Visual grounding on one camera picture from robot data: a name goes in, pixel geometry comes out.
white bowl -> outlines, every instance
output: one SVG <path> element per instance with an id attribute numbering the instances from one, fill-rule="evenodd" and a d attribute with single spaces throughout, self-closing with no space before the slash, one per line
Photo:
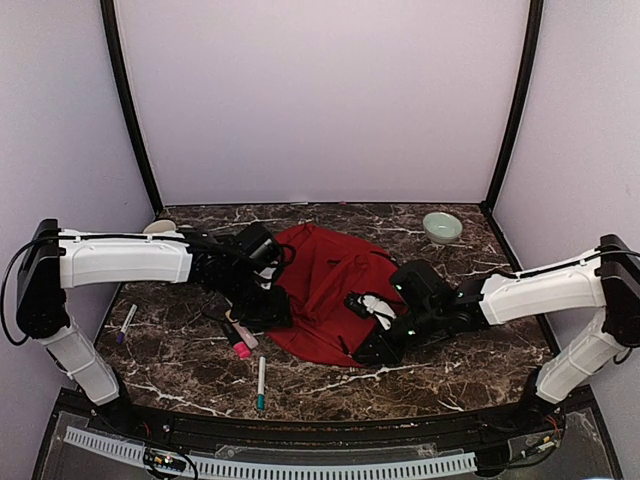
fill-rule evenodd
<path id="1" fill-rule="evenodd" d="M 445 212 L 427 214 L 422 220 L 422 225 L 429 240 L 438 245 L 451 243 L 462 233 L 462 222 Z"/>

red fabric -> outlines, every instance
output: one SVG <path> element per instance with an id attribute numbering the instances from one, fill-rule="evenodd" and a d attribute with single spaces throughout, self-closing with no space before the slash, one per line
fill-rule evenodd
<path id="1" fill-rule="evenodd" d="M 276 239 L 297 252 L 278 280 L 291 298 L 294 325 L 268 335 L 303 360 L 361 366 L 344 352 L 340 337 L 349 352 L 354 352 L 376 320 L 360 318 L 345 307 L 344 300 L 350 292 L 375 292 L 401 301 L 389 283 L 396 271 L 389 254 L 361 238 L 310 224 L 285 230 Z"/>

